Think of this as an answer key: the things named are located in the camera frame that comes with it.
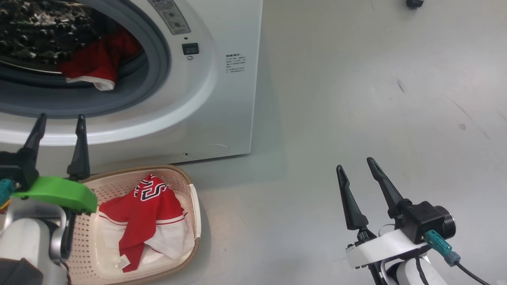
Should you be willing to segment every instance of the robotic arm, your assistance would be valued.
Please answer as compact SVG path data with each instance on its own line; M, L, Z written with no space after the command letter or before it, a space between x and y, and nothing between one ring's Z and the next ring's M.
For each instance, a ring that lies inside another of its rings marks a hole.
M65 262L76 216L97 210L95 194L77 182L90 176L85 117L78 118L68 179L35 168L46 120L39 116L18 152L0 152L0 203L12 197L0 232L0 284L70 284Z
M394 219L394 231L377 237L368 230L364 216L350 191L350 181L341 165L336 168L348 230L358 230L357 242L346 253L352 268L368 267L376 285L446 285L433 268L426 252L439 252L450 266L458 266L481 284L488 285L460 264L460 256L445 241L456 233L452 215L442 206L424 201L414 205L404 199L373 158L367 159L373 178L387 202L387 214ZM386 269L386 263L397 263Z

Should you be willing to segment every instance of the teal connector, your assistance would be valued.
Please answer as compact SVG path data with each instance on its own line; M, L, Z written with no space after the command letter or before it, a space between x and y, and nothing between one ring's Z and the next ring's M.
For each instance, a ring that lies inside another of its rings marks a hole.
M445 241L445 239L438 234L435 230L430 230L426 233L424 240L429 247L436 250L441 256L444 257L445 261L449 266L456 265L456 262L461 260L461 257L454 251L452 246Z
M14 187L14 182L10 179L2 179L0 180L0 206L5 204L5 202L9 201L12 193L16 191L16 187Z

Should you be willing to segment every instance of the white washing machine panel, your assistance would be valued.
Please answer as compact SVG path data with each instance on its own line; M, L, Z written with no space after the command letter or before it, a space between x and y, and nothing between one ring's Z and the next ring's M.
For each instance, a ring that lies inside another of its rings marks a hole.
M142 102L87 119L92 172L250 152L262 0L175 0L191 30L179 34L171 33L151 1L129 4L167 42L169 75ZM94 0L81 2L95 8ZM122 24L121 17L101 12ZM199 54L184 55L182 44L189 43L198 43ZM0 150L20 148L34 122L0 113ZM41 174L65 175L75 125L76 119L48 120L38 158Z

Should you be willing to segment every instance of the laundry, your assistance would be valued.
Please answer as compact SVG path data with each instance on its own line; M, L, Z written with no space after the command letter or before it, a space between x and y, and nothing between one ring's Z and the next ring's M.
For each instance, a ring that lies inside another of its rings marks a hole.
M58 63L57 68L68 83L85 81L93 83L100 91L110 91L118 79L120 62L141 50L135 37L121 28L85 46L70 61Z
M125 255L130 263L122 268L123 272L138 268L145 245L173 260L184 257L194 247L187 212L171 188L152 174L127 195L100 205L98 214L105 245L118 248L118 259Z

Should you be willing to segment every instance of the green plastic part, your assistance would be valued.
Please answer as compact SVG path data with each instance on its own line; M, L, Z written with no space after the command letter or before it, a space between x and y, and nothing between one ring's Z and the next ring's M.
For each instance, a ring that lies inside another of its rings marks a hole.
M56 176L41 176L30 190L15 192L12 197L28 197L81 213L95 213L97 211L97 196L93 191L83 184Z

